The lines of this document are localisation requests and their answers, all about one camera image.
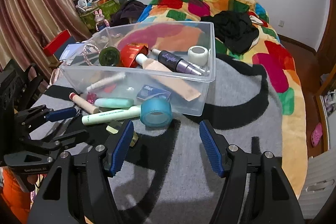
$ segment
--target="blue max box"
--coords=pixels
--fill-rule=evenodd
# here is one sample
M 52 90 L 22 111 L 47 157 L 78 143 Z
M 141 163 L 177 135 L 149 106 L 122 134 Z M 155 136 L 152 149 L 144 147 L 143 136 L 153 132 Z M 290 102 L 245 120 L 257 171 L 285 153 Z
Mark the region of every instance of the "blue max box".
M 150 85 L 144 85 L 136 97 L 143 101 L 150 98 L 162 98 L 169 100 L 170 95 L 171 93 L 169 91 L 158 89 Z

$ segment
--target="pink bunny toy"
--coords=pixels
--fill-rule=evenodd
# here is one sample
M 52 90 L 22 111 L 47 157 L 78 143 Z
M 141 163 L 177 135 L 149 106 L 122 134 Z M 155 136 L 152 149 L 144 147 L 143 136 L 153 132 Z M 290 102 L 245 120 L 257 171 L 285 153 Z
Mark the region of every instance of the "pink bunny toy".
M 105 16 L 103 15 L 103 12 L 102 12 L 101 9 L 99 9 L 99 12 L 95 11 L 94 14 L 95 14 L 94 20 L 96 22 L 96 30 L 97 31 L 101 31 L 105 27 L 110 26 L 109 22 L 105 19 Z

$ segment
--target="silver bolt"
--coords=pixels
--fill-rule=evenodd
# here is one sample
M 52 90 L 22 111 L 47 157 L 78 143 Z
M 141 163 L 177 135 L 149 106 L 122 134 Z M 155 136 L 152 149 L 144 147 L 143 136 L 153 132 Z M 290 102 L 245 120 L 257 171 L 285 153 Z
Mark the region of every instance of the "silver bolt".
M 273 153 L 269 152 L 269 151 L 266 151 L 265 152 L 265 157 L 271 159 L 271 158 L 273 158 Z
M 68 152 L 68 151 L 64 151 L 64 152 L 61 153 L 60 156 L 61 156 L 62 159 L 64 159 L 64 158 L 66 158 L 67 156 L 69 156 L 69 152 Z
M 235 144 L 230 144 L 229 150 L 232 152 L 236 152 L 238 150 L 238 146 L 236 146 Z
M 104 149 L 105 149 L 105 146 L 103 146 L 102 144 L 96 146 L 96 151 L 98 152 L 103 151 Z

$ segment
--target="orange jacket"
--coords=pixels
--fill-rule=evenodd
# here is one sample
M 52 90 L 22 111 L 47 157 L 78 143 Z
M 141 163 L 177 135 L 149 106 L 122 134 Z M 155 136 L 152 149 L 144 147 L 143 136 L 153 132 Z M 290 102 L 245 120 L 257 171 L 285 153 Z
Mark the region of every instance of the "orange jacket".
M 22 224 L 26 224 L 30 211 L 30 193 L 24 193 L 13 174 L 6 168 L 3 169 L 4 186 L 1 193 L 13 214 Z

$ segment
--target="colorful blanket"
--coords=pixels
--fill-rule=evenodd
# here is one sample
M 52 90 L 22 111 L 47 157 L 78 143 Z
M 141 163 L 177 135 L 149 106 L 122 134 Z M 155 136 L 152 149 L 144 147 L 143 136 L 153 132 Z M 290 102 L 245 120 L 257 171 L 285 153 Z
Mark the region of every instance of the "colorful blanket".
M 213 16 L 223 10 L 248 12 L 263 22 L 263 26 L 255 25 L 260 32 L 259 42 L 245 54 L 231 53 L 219 40 L 216 52 L 225 52 L 245 63 L 261 64 L 266 69 L 282 104 L 282 167 L 299 196 L 307 172 L 305 101 L 293 57 L 269 25 L 266 10 L 256 0 L 152 0 L 139 22 L 199 21 L 202 16 Z

